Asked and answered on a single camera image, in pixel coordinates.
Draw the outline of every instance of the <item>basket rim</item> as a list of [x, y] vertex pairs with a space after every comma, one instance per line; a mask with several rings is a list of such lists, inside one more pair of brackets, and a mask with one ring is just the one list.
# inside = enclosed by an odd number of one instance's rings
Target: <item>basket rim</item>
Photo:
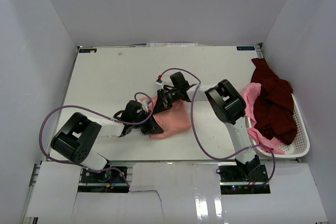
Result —
[[[294, 108], [296, 109], [296, 113], [297, 113], [297, 115], [299, 117], [299, 120], [301, 122], [301, 125], [302, 125], [302, 131], [303, 131], [304, 137], [307, 140], [307, 147], [306, 147], [306, 149], [303, 152], [297, 153], [297, 154], [285, 154], [285, 155], [274, 154], [274, 157], [276, 157], [276, 158], [297, 158], [297, 157], [303, 157], [303, 156], [305, 156], [308, 153], [308, 151], [310, 149], [310, 142], [309, 142], [308, 134], [307, 134], [307, 131], [306, 131], [306, 127], [304, 125], [305, 123], [303, 121], [303, 118], [302, 118], [299, 106], [298, 106], [298, 104], [296, 102], [296, 99], [295, 99], [295, 97], [294, 97], [293, 94], [292, 94], [292, 98], [293, 98], [293, 102], [294, 102]], [[252, 127], [252, 125], [251, 125], [251, 119], [248, 118], [248, 117], [247, 117], [247, 122], [248, 122], [248, 126]], [[253, 138], [250, 138], [250, 139], [251, 139], [251, 141], [252, 141], [253, 144], [256, 144], [256, 141]], [[263, 155], [268, 156], [268, 157], [272, 157], [272, 155], [270, 153], [264, 152], [260, 147], [256, 147], [256, 149], [260, 153], [262, 153]]]

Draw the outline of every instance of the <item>white table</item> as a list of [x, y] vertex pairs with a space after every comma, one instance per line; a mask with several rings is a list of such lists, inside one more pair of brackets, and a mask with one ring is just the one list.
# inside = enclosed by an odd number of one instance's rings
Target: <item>white table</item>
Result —
[[[250, 83], [255, 69], [251, 59], [256, 57], [256, 51], [238, 51], [236, 47], [98, 48], [96, 53], [78, 54], [65, 105], [80, 105], [112, 116], [123, 110], [138, 91], [155, 96], [159, 88], [155, 85], [157, 76], [172, 67], [191, 71], [203, 84], [228, 79], [241, 91]], [[169, 81], [173, 73], [168, 72], [163, 80]], [[189, 83], [195, 83], [188, 74], [184, 76]], [[185, 105], [189, 114], [190, 104]], [[196, 102], [194, 107], [197, 133], [205, 149], [217, 157], [232, 154], [228, 131], [210, 104]], [[58, 129], [77, 111], [63, 110]], [[209, 160], [197, 145], [192, 130], [163, 140], [151, 140], [140, 130], [133, 130], [125, 137], [98, 138], [93, 149], [112, 161]], [[53, 150], [50, 154], [65, 159]]]

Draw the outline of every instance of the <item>black label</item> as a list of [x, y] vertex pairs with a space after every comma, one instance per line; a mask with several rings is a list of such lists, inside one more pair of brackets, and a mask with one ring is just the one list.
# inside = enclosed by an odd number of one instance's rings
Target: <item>black label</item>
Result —
[[238, 51], [254, 51], [254, 47], [237, 47]]
[[82, 52], [97, 52], [97, 49], [96, 48], [81, 48], [78, 53], [82, 53]]

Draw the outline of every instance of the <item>white wall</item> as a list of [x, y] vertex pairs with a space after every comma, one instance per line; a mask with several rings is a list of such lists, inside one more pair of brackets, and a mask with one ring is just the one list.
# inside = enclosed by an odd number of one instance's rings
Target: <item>white wall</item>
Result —
[[336, 223], [336, 0], [287, 0], [265, 57], [293, 86], [310, 137], [305, 157], [330, 223]]
[[0, 48], [0, 222], [11, 224], [20, 222], [41, 158], [39, 127], [61, 103], [76, 48], [50, 0], [0, 0]]
[[286, 0], [51, 0], [76, 45], [264, 42]]

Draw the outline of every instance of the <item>folded cloth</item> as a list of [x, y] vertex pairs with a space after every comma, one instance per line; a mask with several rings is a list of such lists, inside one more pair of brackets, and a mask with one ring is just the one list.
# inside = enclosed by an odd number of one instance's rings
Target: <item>folded cloth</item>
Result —
[[[279, 144], [281, 144], [281, 142], [276, 137], [273, 137], [271, 140], [268, 140], [255, 128], [247, 128], [247, 134], [251, 138], [253, 138], [256, 141], [257, 144], [264, 144], [264, 145], [270, 147], [274, 154], [280, 154], [280, 155], [285, 154], [285, 152], [282, 149], [277, 147]], [[269, 153], [268, 149], [263, 148], [263, 147], [261, 147], [261, 149], [264, 152]]]
[[[250, 118], [252, 127], [254, 127], [254, 125], [256, 124], [256, 120], [253, 114], [253, 108], [256, 99], [260, 95], [260, 91], [261, 84], [252, 82], [247, 85], [246, 89], [241, 93], [241, 96], [246, 103], [245, 116]], [[277, 147], [281, 144], [281, 142], [276, 137], [268, 140], [255, 128], [248, 128], [247, 133], [251, 138], [256, 141], [257, 144], [264, 144], [270, 147], [273, 150], [274, 154], [285, 154], [282, 149]], [[269, 150], [266, 148], [263, 148], [262, 150], [269, 153]]]
[[292, 87], [280, 79], [267, 65], [265, 59], [252, 59], [256, 69], [251, 82], [261, 84], [261, 92], [254, 103], [255, 128], [267, 139], [277, 137], [290, 145], [297, 135], [293, 118]]
[[[154, 104], [157, 99], [157, 97], [152, 97]], [[175, 101], [172, 105], [169, 110], [153, 115], [156, 123], [163, 129], [163, 133], [150, 134], [151, 139], [163, 139], [191, 128], [191, 122], [185, 111], [183, 101]]]

